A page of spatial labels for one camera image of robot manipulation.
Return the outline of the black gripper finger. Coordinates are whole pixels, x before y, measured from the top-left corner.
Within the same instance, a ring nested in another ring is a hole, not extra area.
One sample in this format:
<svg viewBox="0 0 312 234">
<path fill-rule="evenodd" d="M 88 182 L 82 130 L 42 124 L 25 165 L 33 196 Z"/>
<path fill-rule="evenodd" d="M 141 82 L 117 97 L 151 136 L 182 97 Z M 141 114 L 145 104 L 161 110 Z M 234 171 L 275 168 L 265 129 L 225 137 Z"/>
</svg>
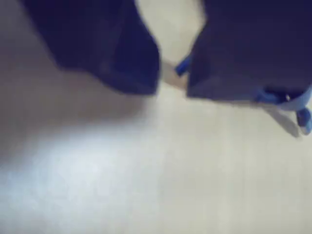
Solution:
<svg viewBox="0 0 312 234">
<path fill-rule="evenodd" d="M 312 84 L 309 0 L 206 0 L 191 51 L 187 95 L 252 100 L 260 90 L 302 92 Z"/>
<path fill-rule="evenodd" d="M 56 64 L 132 95 L 153 95 L 157 44 L 133 0 L 23 0 Z"/>
</svg>

